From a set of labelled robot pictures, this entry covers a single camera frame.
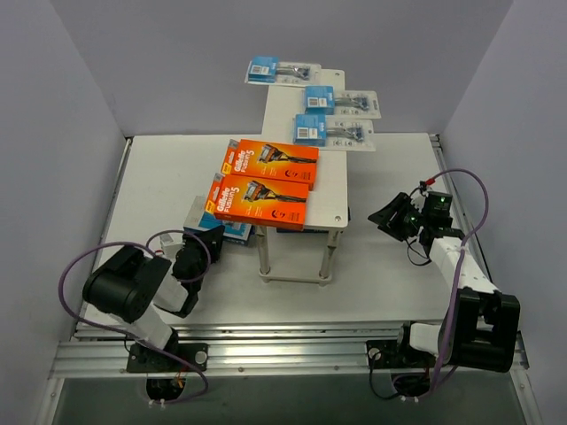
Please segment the Gillette SkinGuard blister pack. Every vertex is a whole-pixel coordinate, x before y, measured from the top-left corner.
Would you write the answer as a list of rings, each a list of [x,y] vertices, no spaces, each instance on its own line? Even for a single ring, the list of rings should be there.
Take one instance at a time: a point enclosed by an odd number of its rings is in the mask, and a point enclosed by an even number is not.
[[[336,90],[332,86],[308,86],[303,90],[303,100],[307,114],[370,120],[382,118],[377,93],[371,90]]]

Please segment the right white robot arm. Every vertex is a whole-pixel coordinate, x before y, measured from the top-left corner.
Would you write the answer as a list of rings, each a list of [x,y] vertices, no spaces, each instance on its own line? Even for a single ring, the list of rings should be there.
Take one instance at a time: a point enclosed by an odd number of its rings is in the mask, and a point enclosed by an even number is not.
[[[443,322],[407,325],[393,354],[407,366],[427,352],[442,365],[505,373],[515,356],[520,303],[501,292],[473,258],[465,234],[453,225],[452,201],[438,191],[419,198],[401,192],[368,217],[393,239],[420,244],[451,291]]]

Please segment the orange Fusion5 razor box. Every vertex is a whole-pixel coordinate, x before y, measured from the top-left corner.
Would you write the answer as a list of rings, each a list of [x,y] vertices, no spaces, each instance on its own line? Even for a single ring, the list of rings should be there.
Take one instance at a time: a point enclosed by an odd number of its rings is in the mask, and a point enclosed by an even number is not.
[[[319,150],[315,147],[250,139],[230,140],[221,173],[315,186]]]
[[[205,210],[218,220],[301,230],[309,193],[305,183],[217,174]]]

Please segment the clear blue-card razor blister pack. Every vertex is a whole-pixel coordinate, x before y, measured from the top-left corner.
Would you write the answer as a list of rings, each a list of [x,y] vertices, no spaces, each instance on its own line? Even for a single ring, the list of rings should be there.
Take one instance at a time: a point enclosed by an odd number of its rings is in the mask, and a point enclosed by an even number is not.
[[[297,114],[292,141],[327,151],[375,151],[371,120],[340,119],[320,114]]]

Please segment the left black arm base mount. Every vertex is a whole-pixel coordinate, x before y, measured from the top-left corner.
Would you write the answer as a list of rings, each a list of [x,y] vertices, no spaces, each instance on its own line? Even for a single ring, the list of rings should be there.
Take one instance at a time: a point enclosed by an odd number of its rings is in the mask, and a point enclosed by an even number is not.
[[[209,345],[202,343],[181,343],[175,356],[183,363],[163,353],[158,353],[138,343],[129,348],[126,371],[132,374],[157,374],[190,371],[186,363],[205,372],[207,369]]]

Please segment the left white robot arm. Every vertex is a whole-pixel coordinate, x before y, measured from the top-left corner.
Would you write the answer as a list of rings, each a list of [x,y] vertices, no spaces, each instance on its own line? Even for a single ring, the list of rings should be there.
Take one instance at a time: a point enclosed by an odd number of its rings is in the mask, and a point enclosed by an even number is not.
[[[121,323],[148,347],[147,361],[159,371],[179,359],[178,335],[159,311],[187,317],[199,299],[205,276],[221,256],[225,227],[152,236],[145,248],[125,245],[85,282],[83,300]]]

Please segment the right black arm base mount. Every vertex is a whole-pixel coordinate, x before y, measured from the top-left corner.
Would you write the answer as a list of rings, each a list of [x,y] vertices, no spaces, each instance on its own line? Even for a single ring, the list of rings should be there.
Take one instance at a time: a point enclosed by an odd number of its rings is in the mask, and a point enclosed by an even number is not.
[[[371,370],[433,368],[437,358],[409,346],[399,347],[394,340],[367,340],[367,362]]]

